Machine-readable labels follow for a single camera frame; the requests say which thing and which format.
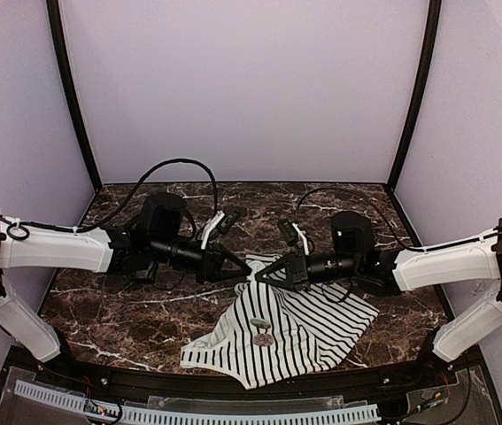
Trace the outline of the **striped black white garment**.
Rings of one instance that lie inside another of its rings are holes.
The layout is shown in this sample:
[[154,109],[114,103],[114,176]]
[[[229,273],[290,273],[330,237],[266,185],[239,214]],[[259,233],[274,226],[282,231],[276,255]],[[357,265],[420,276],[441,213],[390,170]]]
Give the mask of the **striped black white garment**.
[[[235,293],[212,332],[182,347],[180,365],[229,375],[246,390],[339,366],[379,314],[336,282],[292,292],[248,276]],[[256,328],[251,318],[272,327]],[[255,345],[257,334],[274,343]]]

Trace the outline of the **purple round brooch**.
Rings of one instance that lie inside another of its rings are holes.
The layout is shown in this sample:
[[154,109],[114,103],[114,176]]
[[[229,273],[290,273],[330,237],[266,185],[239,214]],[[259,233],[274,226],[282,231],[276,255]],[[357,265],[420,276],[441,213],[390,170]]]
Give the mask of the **purple round brooch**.
[[274,338],[269,334],[257,334],[252,342],[259,347],[268,347],[274,343]]

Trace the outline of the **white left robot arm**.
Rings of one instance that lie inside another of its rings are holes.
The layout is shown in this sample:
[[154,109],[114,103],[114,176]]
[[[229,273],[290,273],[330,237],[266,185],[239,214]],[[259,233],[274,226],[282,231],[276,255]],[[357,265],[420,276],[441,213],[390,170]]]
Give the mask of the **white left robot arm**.
[[33,357],[51,362],[65,353],[63,338],[7,283],[4,270],[18,267],[71,268],[97,274],[151,279],[161,264],[193,274],[199,283],[244,278],[245,262],[216,242],[238,219],[217,211],[202,231],[180,233],[190,216],[187,202],[171,193],[145,198],[141,211],[122,227],[58,228],[25,224],[0,213],[0,328]]

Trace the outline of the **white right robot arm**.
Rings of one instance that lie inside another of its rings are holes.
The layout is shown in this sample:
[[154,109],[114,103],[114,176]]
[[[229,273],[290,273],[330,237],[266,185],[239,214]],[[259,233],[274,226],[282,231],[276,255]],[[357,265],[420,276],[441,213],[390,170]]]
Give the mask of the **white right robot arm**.
[[330,220],[333,250],[312,254],[306,246],[255,274],[259,282],[285,290],[353,278],[374,296],[452,282],[488,280],[490,288],[453,321],[433,331],[421,350],[422,361],[451,363],[502,327],[502,218],[477,236],[427,247],[381,251],[371,220],[338,212]]

